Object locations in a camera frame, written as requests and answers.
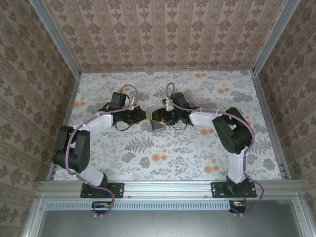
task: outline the leaf pattern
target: leaf pattern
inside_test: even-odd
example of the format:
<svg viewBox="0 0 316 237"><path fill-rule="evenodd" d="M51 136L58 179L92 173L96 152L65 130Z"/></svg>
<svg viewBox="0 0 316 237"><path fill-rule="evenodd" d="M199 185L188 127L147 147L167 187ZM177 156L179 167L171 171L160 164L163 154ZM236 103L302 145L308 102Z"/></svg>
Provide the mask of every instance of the leaf pattern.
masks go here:
<svg viewBox="0 0 316 237"><path fill-rule="evenodd" d="M119 91L124 84L137 87L139 105L150 117L151 112L162 107L170 78L179 82L175 84L177 90L194 106L210 110L236 107L244 117L248 116L256 133L256 145L248 154L247 170L254 179L281 178L249 72L82 74L70 124L89 119L92 112L107 103L112 92ZM236 81L245 86L236 88ZM124 93L130 97L135 95L130 88ZM243 99L234 101L240 95ZM175 128L181 129L184 125L179 122ZM17 136L14 132L7 134L11 139ZM109 180L224 180L229 155L214 127L187 126L185 130L175 130L167 126L166 131L152 133L148 120L123 132L115 127L100 128L100 135L91 138L90 147L91 162L106 173ZM65 170L57 169L55 180L69 179L72 177Z"/></svg>

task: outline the purple cable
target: purple cable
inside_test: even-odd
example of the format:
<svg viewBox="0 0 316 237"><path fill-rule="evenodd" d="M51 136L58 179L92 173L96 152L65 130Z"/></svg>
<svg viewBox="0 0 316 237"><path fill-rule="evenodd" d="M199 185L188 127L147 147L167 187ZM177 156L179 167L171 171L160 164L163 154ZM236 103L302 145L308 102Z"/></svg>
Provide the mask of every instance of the purple cable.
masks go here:
<svg viewBox="0 0 316 237"><path fill-rule="evenodd" d="M172 88L171 95L174 93L175 85L174 85L172 82L170 82L170 83L168 83L168 85L167 85L167 87L166 87L166 96L167 96L167 98L169 99L169 101L173 104L174 107L176 107L176 108L178 108L178 109L180 109L180 110L191 111L191 112L206 112L206 113L209 113L209 114L227 115L227 116L229 116L229 117L232 117L232 118L238 120L239 122L241 122L243 125L245 125L245 126L248 128L249 132L251 133L252 141L251 141L251 144L249 145L249 147L248 147L248 148L244 151L244 153L243 153L243 173L245 174L245 176L246 176L250 181L254 182L255 184L257 184L257 185L261 188L261 195L260 195L260 197L259 197L259 199L258 199L258 202L255 204L255 206L254 206L252 209L250 209L249 211L246 211L246 212L244 212L244 213L241 213L241 214L244 215L244 214L248 214L248 213L252 212L252 211L259 205L259 203L260 203L261 200L262 200L263 194L264 194L264 188L262 187L262 185L261 185L259 182L257 182L257 181L255 181L255 180L251 179L251 178L249 177L249 175L247 175L247 173L246 173L246 163L247 163L247 156L246 156L246 155L247 155L247 152L252 148L252 146L253 146L253 144L254 144L254 142L255 142L255 133L254 133L254 131L252 130L252 128L249 126L249 124L248 124L247 122L245 122L244 120L240 119L239 117L237 117L237 116L235 116L235 115L231 115L231 114L228 114L228 113L223 112L223 111L212 111L212 110L204 110L204 109L200 109L200 110L186 109L186 108L182 108L182 107L176 105L176 104L173 103L172 100L170 99L170 96L171 96L171 95L168 94L168 89L169 89L169 86L170 86L170 85L172 85L172 87L173 87L173 88Z"/></svg>
<svg viewBox="0 0 316 237"><path fill-rule="evenodd" d="M75 136L75 134L77 133L77 131L82 128L84 125L88 125L89 123L93 122L94 120L96 120L97 118L99 118L100 116L103 116L103 115L108 115L108 114L114 114L114 113L117 113L117 112L122 112L122 111L125 111L125 110L128 110L129 108L133 107L135 104L138 103L138 90L136 89L136 87L134 87L133 85L130 85L130 84L127 84L127 85L124 85L120 90L122 92L122 90L125 88L125 87L132 87L134 90L135 90L135 100L134 100L134 103L129 105L128 107L125 107L123 109L119 109L119 110L114 110L114 111L109 111L109 112L102 112L102 113L99 113L98 115L95 115L93 116L92 118L88 119L87 121L85 121L84 123L80 124L78 127L76 127L74 129L74 131L72 132L72 134L70 135L70 138L69 138L69 141L68 141L68 144L67 144L67 147L66 147L66 155L65 155L65 166L66 166L66 170L67 172L70 174L70 175L76 175L77 173L76 172L72 172L70 169L69 169L69 150L70 150L70 145L71 145L71 142L73 141L73 138ZM106 189L106 188L102 188L102 187L99 187L99 186L95 186L89 182L87 182L85 179L79 177L78 175L76 175L77 178L79 178L81 181L83 181L84 183L90 185L91 187L93 188L96 188L96 189L101 189L101 190L105 190L107 191L111 196L112 196L112 204L110 206L110 208L103 214L103 215L106 215L109 213L109 211L112 209L113 205L114 205L114 201L115 201L115 197L114 197L114 194Z"/></svg>

